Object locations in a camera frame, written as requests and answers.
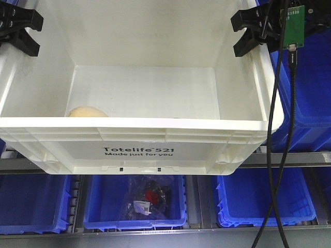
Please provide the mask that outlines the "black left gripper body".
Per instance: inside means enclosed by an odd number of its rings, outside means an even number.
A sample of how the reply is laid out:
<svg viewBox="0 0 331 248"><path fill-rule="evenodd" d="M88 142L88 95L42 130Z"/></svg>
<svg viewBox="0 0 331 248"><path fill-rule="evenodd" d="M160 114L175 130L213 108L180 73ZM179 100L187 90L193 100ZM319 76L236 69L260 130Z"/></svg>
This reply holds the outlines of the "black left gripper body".
<svg viewBox="0 0 331 248"><path fill-rule="evenodd" d="M1 45L12 44L12 35L8 33L10 20L15 15L15 5L1 5Z"/></svg>

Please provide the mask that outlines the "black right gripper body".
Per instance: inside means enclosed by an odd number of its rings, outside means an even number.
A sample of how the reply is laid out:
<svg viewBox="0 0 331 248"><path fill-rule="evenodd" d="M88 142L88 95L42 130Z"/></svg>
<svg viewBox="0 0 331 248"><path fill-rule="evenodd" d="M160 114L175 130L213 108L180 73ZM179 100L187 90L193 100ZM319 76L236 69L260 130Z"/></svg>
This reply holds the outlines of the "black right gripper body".
<svg viewBox="0 0 331 248"><path fill-rule="evenodd" d="M281 33L284 1L264 1L268 11L268 29ZM330 28L330 1L288 1L287 21L282 48L302 48L305 38Z"/></svg>

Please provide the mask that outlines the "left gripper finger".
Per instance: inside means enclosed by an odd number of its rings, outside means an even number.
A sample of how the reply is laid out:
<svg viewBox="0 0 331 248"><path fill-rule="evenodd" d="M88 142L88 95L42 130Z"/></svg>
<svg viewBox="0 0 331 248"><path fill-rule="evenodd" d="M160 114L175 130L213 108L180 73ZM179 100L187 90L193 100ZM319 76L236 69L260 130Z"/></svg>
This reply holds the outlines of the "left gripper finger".
<svg viewBox="0 0 331 248"><path fill-rule="evenodd" d="M37 57L39 54L40 45L29 35L26 29L20 29L10 34L11 44L31 57Z"/></svg>
<svg viewBox="0 0 331 248"><path fill-rule="evenodd" d="M43 17L35 9L25 9L18 6L9 5L7 23L7 27L12 31L29 27L40 32L43 27Z"/></svg>

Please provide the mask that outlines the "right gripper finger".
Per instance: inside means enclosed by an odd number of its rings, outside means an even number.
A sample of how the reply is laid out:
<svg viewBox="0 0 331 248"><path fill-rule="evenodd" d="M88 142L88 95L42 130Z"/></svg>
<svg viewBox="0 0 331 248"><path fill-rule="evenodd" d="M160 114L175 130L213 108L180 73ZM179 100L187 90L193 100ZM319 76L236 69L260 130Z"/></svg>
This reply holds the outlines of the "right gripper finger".
<svg viewBox="0 0 331 248"><path fill-rule="evenodd" d="M231 17L231 24L234 32L249 28L259 32L264 24L268 5L259 5L250 9L238 10Z"/></svg>
<svg viewBox="0 0 331 248"><path fill-rule="evenodd" d="M233 50L236 57L243 57L255 47L264 44L265 39L256 36L255 33L244 33L239 41L234 44Z"/></svg>

